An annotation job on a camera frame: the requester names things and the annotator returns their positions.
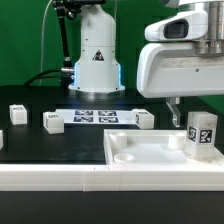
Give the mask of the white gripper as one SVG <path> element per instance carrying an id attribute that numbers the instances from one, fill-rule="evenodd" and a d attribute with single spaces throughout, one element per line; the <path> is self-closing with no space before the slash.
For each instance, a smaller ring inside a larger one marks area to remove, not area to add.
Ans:
<path id="1" fill-rule="evenodd" d="M 224 94 L 224 56 L 198 56 L 189 42 L 147 44 L 139 57 L 137 90 L 145 98 L 167 97 L 179 128 L 179 97 Z"/>

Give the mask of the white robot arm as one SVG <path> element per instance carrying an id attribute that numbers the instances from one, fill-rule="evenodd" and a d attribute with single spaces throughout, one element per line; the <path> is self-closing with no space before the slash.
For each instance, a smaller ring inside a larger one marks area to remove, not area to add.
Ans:
<path id="1" fill-rule="evenodd" d="M 148 44 L 140 52 L 137 90 L 166 99 L 178 127 L 179 99 L 224 94 L 224 0 L 160 0 L 178 13 L 145 28 Z M 70 89 L 88 98 L 122 91 L 115 59 L 116 23 L 99 5 L 85 4 L 81 56 Z"/>

